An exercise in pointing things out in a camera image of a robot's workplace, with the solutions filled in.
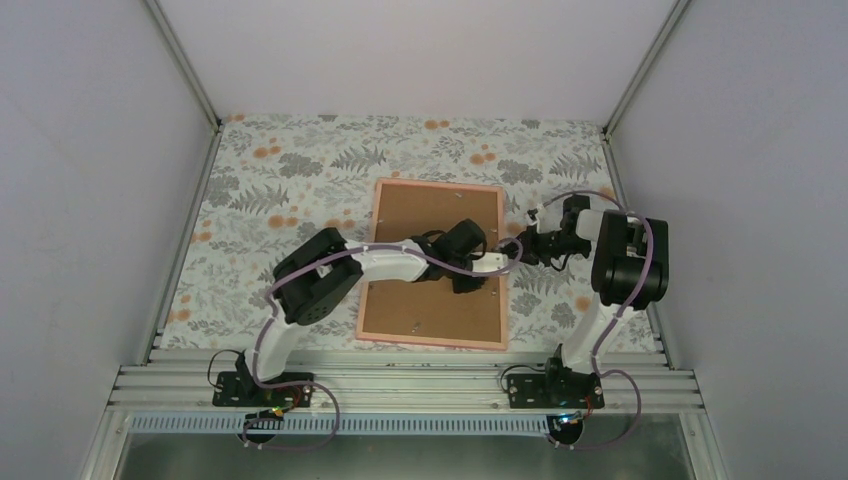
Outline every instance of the cork board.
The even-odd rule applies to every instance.
[[[428,230],[447,231],[470,218],[489,249],[504,231],[503,189],[479,185],[378,179],[371,241],[397,242]],[[448,278],[365,284],[356,338],[487,350],[506,350],[506,277],[455,294]]]

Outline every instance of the glass panel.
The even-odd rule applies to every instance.
[[[631,418],[591,418],[581,443],[613,438]],[[317,452],[291,454],[244,448],[235,435],[161,434],[133,435],[128,449],[123,480],[694,478],[677,415],[646,415],[626,442],[589,453],[555,450],[541,438],[495,436],[338,436]]]

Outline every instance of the black and white robotic arm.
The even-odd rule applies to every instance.
[[[335,228],[320,231],[274,269],[279,284],[316,262],[326,263],[273,291],[273,301],[282,307],[284,316],[263,329],[257,342],[261,344],[259,352],[248,349],[236,362],[243,388],[255,391],[255,385],[251,385],[254,378],[261,382],[278,378],[301,335],[333,311],[362,280],[424,282],[448,277],[454,293],[462,294],[481,288],[488,274],[505,273],[509,262],[562,270],[571,255],[589,258],[593,246],[591,285],[595,295],[576,331],[551,359],[555,365],[550,370],[555,372],[549,387],[555,391],[561,384],[573,384],[577,376],[582,379],[581,388],[599,385],[596,376],[591,378],[591,359],[607,351],[625,322],[619,321],[606,334],[597,352],[593,349],[638,284],[647,249],[644,226],[619,211],[592,210],[589,197],[583,195],[563,201],[558,230],[540,232],[541,215],[541,209],[527,212],[528,227],[517,241],[493,252],[477,252],[481,246],[485,250],[485,234],[472,220],[464,220],[447,232],[426,232],[393,244],[351,241]],[[668,225],[660,220],[646,221],[653,231],[653,260],[644,285],[628,307],[631,310],[642,310],[660,300],[668,286]],[[557,259],[562,259],[559,267]],[[469,276],[469,272],[478,276]]]

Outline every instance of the floral pattern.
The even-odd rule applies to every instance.
[[[524,212],[564,190],[612,195],[598,129],[548,120],[437,119],[337,115],[236,115],[228,119],[162,348],[244,348],[269,309],[274,266],[321,228],[366,240],[381,177],[499,185],[507,231]],[[556,209],[542,219],[557,227]],[[520,266],[509,276],[509,350],[551,351],[573,331],[592,296],[590,259],[563,272]],[[354,338],[355,289],[299,344],[327,350],[451,350]],[[642,313],[613,351],[654,351]]]

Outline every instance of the wooden frame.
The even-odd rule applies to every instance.
[[[501,187],[492,187],[486,185],[468,185],[460,183],[441,183],[441,182],[426,182],[421,180],[404,180],[404,179],[377,179],[376,192],[374,196],[374,210],[371,217],[371,233],[370,241],[375,241],[377,233],[377,223],[379,219],[380,199],[383,193],[383,185],[399,185],[399,186],[418,186],[428,188],[445,188],[450,190],[461,191],[485,191],[491,192],[497,198],[497,235],[502,235],[505,230],[504,224],[504,191]],[[497,279],[498,292],[500,295],[500,341],[482,341],[482,340],[460,340],[446,339],[438,337],[422,337],[413,335],[393,335],[384,333],[367,332],[365,326],[365,308],[368,299],[368,283],[362,286],[361,298],[359,302],[359,315],[356,321],[356,338],[358,340],[378,341],[378,342],[393,342],[393,343],[411,343],[419,345],[434,345],[447,346],[457,348],[474,348],[484,350],[506,350],[508,338],[508,295],[506,276],[503,275]]]

